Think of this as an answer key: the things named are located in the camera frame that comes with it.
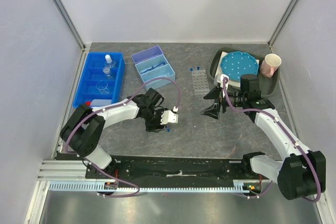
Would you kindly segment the glass funnel dish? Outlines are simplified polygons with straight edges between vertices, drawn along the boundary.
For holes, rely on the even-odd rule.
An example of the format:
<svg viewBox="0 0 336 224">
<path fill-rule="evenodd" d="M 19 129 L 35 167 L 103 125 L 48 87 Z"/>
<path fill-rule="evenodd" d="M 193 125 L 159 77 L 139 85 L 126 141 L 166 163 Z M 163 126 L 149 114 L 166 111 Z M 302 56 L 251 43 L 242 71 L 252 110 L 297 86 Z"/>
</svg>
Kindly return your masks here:
<svg viewBox="0 0 336 224">
<path fill-rule="evenodd" d="M 96 84 L 96 88 L 100 94 L 110 94 L 111 93 L 109 84 L 107 81 L 104 81 L 104 80 L 98 81 Z"/>
</svg>

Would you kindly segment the blue safety glasses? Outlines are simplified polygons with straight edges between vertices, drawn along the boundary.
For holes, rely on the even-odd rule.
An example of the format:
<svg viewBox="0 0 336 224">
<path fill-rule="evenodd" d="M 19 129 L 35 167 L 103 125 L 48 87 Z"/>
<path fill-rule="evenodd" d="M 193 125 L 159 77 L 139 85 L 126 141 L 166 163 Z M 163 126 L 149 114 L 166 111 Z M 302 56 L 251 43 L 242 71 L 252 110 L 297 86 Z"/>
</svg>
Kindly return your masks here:
<svg viewBox="0 0 336 224">
<path fill-rule="evenodd" d="M 149 71 L 152 71 L 152 70 L 154 70 L 154 69 L 156 69 L 156 68 L 158 68 L 160 66 L 164 66 L 164 65 L 166 65 L 166 63 L 165 62 L 161 62 L 161 63 L 157 64 L 156 66 L 152 66 L 152 67 L 150 67 L 150 68 L 142 71 L 141 74 L 145 74 L 145 73 L 147 73 Z"/>
</svg>

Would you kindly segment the pink paper cup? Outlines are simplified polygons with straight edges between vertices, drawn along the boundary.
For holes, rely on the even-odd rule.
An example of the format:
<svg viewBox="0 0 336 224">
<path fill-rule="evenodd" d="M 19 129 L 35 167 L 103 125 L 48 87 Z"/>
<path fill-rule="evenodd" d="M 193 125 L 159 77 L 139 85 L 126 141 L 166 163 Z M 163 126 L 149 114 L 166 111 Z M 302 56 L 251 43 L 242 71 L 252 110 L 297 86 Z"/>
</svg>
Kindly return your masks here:
<svg viewBox="0 0 336 224">
<path fill-rule="evenodd" d="M 261 63 L 260 74 L 271 78 L 280 67 L 282 59 L 277 54 L 268 54 Z"/>
</svg>

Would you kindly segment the clear test tube rack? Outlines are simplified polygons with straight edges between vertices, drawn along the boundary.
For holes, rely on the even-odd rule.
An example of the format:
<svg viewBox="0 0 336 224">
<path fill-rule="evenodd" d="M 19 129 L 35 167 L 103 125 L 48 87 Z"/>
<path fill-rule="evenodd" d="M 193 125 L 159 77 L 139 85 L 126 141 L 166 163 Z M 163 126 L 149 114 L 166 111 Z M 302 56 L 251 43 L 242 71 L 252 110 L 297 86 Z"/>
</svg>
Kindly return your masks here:
<svg viewBox="0 0 336 224">
<path fill-rule="evenodd" d="M 209 93 L 209 84 L 205 70 L 194 70 L 191 72 L 195 95 Z"/>
</svg>

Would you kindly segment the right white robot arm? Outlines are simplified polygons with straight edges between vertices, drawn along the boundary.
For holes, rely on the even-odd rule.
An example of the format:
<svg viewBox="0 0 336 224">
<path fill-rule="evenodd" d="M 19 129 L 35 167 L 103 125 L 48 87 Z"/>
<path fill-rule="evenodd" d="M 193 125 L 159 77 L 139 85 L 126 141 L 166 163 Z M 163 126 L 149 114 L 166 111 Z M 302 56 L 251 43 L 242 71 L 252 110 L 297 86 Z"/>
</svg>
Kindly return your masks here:
<svg viewBox="0 0 336 224">
<path fill-rule="evenodd" d="M 318 202 L 325 191 L 326 158 L 321 151 L 312 151 L 304 145 L 280 118 L 275 106 L 262 98 L 259 79 L 255 74 L 245 74 L 240 79 L 240 90 L 229 92 L 229 77 L 218 74 L 214 88 L 204 96 L 214 104 L 201 112 L 202 115 L 219 118 L 230 107 L 244 113 L 270 139 L 281 157 L 273 160 L 263 152 L 243 156 L 241 174 L 248 179 L 257 174 L 276 183 L 287 200 L 304 198 Z"/>
</svg>

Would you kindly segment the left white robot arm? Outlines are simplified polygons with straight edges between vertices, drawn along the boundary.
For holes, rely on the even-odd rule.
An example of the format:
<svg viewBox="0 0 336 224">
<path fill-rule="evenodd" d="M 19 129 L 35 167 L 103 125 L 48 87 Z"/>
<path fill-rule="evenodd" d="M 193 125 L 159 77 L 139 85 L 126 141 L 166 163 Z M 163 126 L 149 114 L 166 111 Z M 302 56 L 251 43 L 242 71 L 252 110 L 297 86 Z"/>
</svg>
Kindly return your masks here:
<svg viewBox="0 0 336 224">
<path fill-rule="evenodd" d="M 97 173 L 103 178 L 111 178 L 115 173 L 112 157 L 98 144 L 102 131 L 119 122 L 142 118 L 147 132 L 158 132 L 166 128 L 161 124 L 161 116 L 167 108 L 161 106 L 164 98 L 156 90 L 150 88 L 145 94 L 138 94 L 129 103 L 127 99 L 116 103 L 116 107 L 91 108 L 86 104 L 78 106 L 65 126 L 60 131 L 60 138 L 67 141 L 71 132 L 89 114 L 101 111 L 84 122 L 76 130 L 68 146 L 80 157 L 97 166 Z"/>
</svg>

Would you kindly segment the clear flask white cap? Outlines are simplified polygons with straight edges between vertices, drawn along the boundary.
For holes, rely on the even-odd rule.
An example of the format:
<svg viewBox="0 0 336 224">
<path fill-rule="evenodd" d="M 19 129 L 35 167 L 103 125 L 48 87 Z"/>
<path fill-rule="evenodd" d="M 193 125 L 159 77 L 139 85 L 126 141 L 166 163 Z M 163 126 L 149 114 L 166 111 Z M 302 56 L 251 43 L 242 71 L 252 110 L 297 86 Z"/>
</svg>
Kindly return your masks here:
<svg viewBox="0 0 336 224">
<path fill-rule="evenodd" d="M 116 61 L 112 59 L 112 57 L 109 54 L 105 55 L 105 66 L 107 68 L 114 68 L 116 66 Z"/>
</svg>

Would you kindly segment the red cap wash bottle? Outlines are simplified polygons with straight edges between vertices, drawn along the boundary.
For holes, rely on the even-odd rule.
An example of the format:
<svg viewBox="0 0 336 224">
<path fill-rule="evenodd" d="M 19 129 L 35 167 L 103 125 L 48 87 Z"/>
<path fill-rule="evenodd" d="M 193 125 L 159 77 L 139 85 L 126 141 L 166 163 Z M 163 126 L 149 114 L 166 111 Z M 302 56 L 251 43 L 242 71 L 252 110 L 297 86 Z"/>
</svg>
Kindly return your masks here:
<svg viewBox="0 0 336 224">
<path fill-rule="evenodd" d="M 92 101 L 85 102 L 85 105 L 89 107 L 101 107 L 101 106 L 107 106 L 111 104 L 112 104 L 111 99 L 93 99 Z"/>
</svg>

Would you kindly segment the dark grey tray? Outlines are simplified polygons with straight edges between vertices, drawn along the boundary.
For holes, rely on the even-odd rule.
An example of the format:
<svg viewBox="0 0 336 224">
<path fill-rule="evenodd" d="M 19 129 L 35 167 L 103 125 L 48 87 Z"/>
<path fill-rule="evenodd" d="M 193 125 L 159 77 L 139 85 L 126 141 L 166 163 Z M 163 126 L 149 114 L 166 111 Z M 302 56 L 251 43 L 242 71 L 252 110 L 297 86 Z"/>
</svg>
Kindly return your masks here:
<svg viewBox="0 0 336 224">
<path fill-rule="evenodd" d="M 225 57 L 228 53 L 232 53 L 232 52 L 240 52 L 239 50 L 236 49 L 232 49 L 232 48 L 227 48 L 227 47 L 223 47 L 220 48 L 217 53 L 215 54 L 211 66 L 209 68 L 209 72 L 208 72 L 208 76 L 209 78 L 212 80 L 214 80 L 214 77 L 218 74 L 218 73 L 222 73 L 222 70 L 219 66 L 219 64 L 222 61 L 222 58 Z M 263 98 L 269 97 L 272 95 L 272 93 L 274 92 L 274 89 L 278 83 L 278 78 L 279 78 L 279 73 L 280 73 L 280 69 L 278 68 L 276 70 L 276 72 L 274 73 L 274 75 L 271 78 L 268 77 L 264 77 L 262 76 L 260 73 L 258 73 L 258 79 L 259 79 L 259 87 L 261 90 L 261 96 Z"/>
</svg>

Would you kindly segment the blue compartment bin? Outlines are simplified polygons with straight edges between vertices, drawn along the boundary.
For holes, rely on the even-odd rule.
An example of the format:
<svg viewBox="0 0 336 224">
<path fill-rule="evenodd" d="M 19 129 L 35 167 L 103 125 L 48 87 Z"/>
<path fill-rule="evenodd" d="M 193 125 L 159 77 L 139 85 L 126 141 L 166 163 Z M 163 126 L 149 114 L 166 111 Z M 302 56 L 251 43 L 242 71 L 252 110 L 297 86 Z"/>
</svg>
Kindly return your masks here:
<svg viewBox="0 0 336 224">
<path fill-rule="evenodd" d="M 115 65 L 105 74 L 105 56 L 109 55 Z M 121 52 L 90 52 L 87 56 L 77 87 L 72 107 L 91 102 L 94 99 L 120 101 L 125 62 Z"/>
</svg>

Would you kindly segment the purple plastic box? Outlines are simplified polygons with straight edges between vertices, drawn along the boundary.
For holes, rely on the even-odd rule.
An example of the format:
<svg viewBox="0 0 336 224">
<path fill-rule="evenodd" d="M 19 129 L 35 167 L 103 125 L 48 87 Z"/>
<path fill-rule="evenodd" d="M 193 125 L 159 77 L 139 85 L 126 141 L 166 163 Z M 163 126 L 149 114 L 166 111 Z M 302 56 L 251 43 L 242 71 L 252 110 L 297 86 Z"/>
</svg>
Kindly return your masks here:
<svg viewBox="0 0 336 224">
<path fill-rule="evenodd" d="M 159 45 L 151 47 L 149 49 L 143 50 L 141 52 L 137 52 L 131 55 L 131 58 L 135 64 L 143 62 L 145 60 L 160 56 L 163 54 L 162 49 Z"/>
</svg>

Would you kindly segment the small glass beaker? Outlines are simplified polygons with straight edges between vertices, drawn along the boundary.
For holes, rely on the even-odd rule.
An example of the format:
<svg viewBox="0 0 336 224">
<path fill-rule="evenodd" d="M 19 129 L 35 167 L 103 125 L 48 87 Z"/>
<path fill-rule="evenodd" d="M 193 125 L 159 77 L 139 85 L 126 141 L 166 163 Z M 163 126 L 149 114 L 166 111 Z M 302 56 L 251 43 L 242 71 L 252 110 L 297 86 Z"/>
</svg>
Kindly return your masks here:
<svg viewBox="0 0 336 224">
<path fill-rule="evenodd" d="M 111 68 L 109 67 L 104 67 L 102 69 L 102 72 L 104 73 L 104 75 L 106 76 L 107 80 L 114 80 L 114 76 L 112 74 Z"/>
</svg>

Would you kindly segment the light blue box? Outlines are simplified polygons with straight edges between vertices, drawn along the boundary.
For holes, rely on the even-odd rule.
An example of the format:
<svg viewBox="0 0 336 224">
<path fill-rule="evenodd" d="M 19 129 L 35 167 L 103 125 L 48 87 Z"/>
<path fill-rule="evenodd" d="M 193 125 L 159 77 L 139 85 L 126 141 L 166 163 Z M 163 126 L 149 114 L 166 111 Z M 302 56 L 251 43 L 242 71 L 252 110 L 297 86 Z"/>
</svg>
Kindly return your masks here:
<svg viewBox="0 0 336 224">
<path fill-rule="evenodd" d="M 164 55 L 159 55 L 141 61 L 135 64 L 135 67 L 140 75 L 150 72 L 162 66 L 168 65 L 168 61 Z"/>
<path fill-rule="evenodd" d="M 146 91 L 148 91 L 149 88 L 158 89 L 160 87 L 163 87 L 163 86 L 171 83 L 170 81 L 168 81 L 166 79 L 162 79 L 162 78 L 168 78 L 168 79 L 171 79 L 171 80 L 175 81 L 175 72 L 174 72 L 174 70 L 172 69 L 172 67 L 170 65 L 162 66 L 162 67 L 154 69 L 154 70 L 152 70 L 150 72 L 147 72 L 145 74 L 140 75 L 141 78 L 142 78 L 142 81 L 144 83 L 150 81 L 148 79 L 148 74 L 151 73 L 151 72 L 169 72 L 171 75 L 169 77 L 158 77 L 158 78 L 155 78 L 156 80 L 148 83 L 145 86 Z"/>
</svg>

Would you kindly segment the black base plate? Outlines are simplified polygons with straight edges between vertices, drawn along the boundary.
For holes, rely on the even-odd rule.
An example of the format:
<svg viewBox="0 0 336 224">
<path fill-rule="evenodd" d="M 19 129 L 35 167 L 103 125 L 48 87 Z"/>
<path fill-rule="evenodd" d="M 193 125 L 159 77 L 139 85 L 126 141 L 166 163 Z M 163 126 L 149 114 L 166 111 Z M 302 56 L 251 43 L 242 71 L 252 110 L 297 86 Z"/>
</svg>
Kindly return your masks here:
<svg viewBox="0 0 336 224">
<path fill-rule="evenodd" d="M 235 180 L 259 182 L 242 159 L 114 156 L 105 172 L 139 187 L 229 186 Z"/>
</svg>

